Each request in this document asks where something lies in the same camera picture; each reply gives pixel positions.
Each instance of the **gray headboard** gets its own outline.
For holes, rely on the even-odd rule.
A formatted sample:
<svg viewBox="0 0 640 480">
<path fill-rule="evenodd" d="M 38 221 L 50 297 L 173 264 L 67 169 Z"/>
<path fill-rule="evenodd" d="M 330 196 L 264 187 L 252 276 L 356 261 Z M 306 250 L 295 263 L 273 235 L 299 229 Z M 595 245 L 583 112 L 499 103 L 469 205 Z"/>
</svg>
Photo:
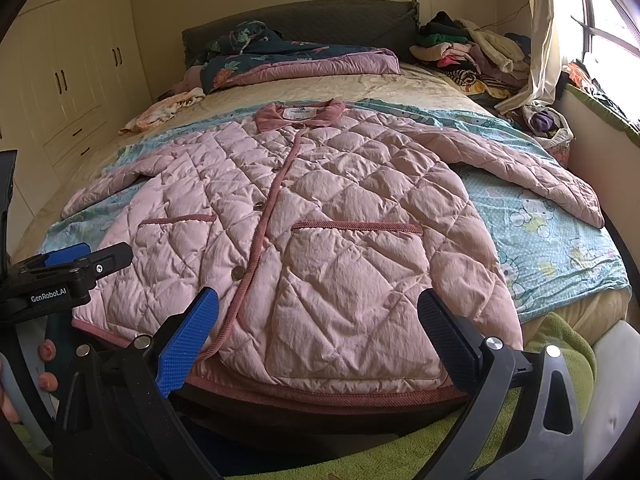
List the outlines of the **gray headboard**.
<svg viewBox="0 0 640 480">
<path fill-rule="evenodd" d="M 284 40 L 324 44 L 377 46 L 411 61 L 419 3 L 388 0 L 313 0 L 249 10 L 182 32 L 187 67 L 204 53 L 207 43 L 228 34 L 238 23 L 259 20 Z"/>
</svg>

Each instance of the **mattress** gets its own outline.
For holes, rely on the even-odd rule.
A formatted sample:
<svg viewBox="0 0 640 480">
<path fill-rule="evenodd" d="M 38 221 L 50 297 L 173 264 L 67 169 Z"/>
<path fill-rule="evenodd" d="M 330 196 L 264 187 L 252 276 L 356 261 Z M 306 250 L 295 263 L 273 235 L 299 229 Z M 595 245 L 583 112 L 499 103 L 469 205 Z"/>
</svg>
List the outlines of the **mattress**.
<svg viewBox="0 0 640 480">
<path fill-rule="evenodd" d="M 381 100 L 422 109 L 465 110 L 486 115 L 483 108 L 426 70 L 403 65 L 402 71 L 402 75 L 322 76 L 231 88 L 209 95 L 155 130 L 135 136 L 118 137 L 86 161 L 38 213 L 18 245 L 15 259 L 21 260 L 37 252 L 47 229 L 60 219 L 60 211 L 68 199 L 77 189 L 98 176 L 102 168 L 116 161 L 119 151 L 124 146 L 171 128 L 230 113 L 241 107 L 252 107 L 275 100 L 320 101 L 335 97 L 350 102 Z M 629 299 L 628 288 L 607 289 L 581 298 L 556 312 L 592 344 L 617 320 L 624 319 Z M 525 343 L 539 324 L 538 318 L 523 325 Z"/>
</svg>

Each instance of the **pink quilted jacket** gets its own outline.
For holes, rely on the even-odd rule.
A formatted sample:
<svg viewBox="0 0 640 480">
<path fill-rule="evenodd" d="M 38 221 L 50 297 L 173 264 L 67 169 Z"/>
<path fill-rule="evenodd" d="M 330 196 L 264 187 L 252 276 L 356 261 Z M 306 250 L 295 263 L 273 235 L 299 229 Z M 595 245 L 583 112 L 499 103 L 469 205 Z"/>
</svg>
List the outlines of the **pink quilted jacket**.
<svg viewBox="0 0 640 480">
<path fill-rule="evenodd" d="M 474 134 L 335 100 L 317 108 L 294 123 L 270 105 L 80 190 L 63 216 L 152 177 L 101 244 L 129 243 L 133 264 L 98 284 L 74 325 L 124 345 L 211 286 L 220 317 L 188 380 L 327 410 L 460 395 L 418 323 L 428 287 L 483 334 L 521 348 L 494 243 L 447 164 L 484 168 L 602 227 L 593 190 Z"/>
</svg>

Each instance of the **cabinet door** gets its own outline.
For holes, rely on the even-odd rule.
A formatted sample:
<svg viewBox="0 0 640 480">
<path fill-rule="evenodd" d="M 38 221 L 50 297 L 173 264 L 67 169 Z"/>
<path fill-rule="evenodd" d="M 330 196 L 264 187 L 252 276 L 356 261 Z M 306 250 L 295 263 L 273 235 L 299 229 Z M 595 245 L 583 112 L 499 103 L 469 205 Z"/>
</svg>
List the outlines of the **cabinet door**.
<svg viewBox="0 0 640 480">
<path fill-rule="evenodd" d="M 62 95 L 76 120 L 95 108 L 89 70 L 89 47 L 82 26 L 83 0 L 60 0 L 49 4 L 56 57 L 60 70 Z"/>
<path fill-rule="evenodd" d="M 30 125 L 41 143 L 47 142 L 67 124 L 69 110 L 63 101 L 62 76 L 56 68 L 48 5 L 20 17 L 20 81 L 29 88 L 26 102 Z"/>
<path fill-rule="evenodd" d="M 82 21 L 97 73 L 100 99 L 109 110 L 109 124 L 116 131 L 129 117 L 128 96 L 118 79 L 118 54 L 111 31 L 109 0 L 82 0 Z"/>
<path fill-rule="evenodd" d="M 9 204 L 6 232 L 6 251 L 9 256 L 14 254 L 31 220 L 33 220 L 33 214 L 27 207 L 20 189 L 14 186 L 14 196 L 11 199 L 11 204 Z"/>
<path fill-rule="evenodd" d="M 58 190 L 60 180 L 42 144 L 34 138 L 28 120 L 30 114 L 26 104 L 32 104 L 34 97 L 18 62 L 22 19 L 14 21 L 0 43 L 0 150 L 18 150 L 14 180 L 35 214 Z"/>
<path fill-rule="evenodd" d="M 129 119 L 151 105 L 151 95 L 138 50 L 131 0 L 109 0 L 111 28 L 118 55 L 118 78 L 129 98 Z"/>
</svg>

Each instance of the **human hand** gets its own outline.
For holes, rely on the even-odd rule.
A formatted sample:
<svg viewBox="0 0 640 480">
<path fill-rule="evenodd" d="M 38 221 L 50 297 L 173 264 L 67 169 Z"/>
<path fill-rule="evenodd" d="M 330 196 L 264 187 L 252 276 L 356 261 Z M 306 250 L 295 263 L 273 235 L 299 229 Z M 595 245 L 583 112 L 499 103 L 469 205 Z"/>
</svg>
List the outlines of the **human hand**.
<svg viewBox="0 0 640 480">
<path fill-rule="evenodd" d="M 44 362 L 51 361 L 56 356 L 56 346 L 53 341 L 46 339 L 38 347 L 38 354 Z M 44 372 L 38 377 L 38 385 L 47 392 L 55 392 L 58 389 L 58 380 L 54 374 Z M 15 411 L 9 397 L 4 394 L 2 384 L 0 384 L 0 408 L 9 422 L 14 424 L 20 422 L 20 416 Z"/>
</svg>

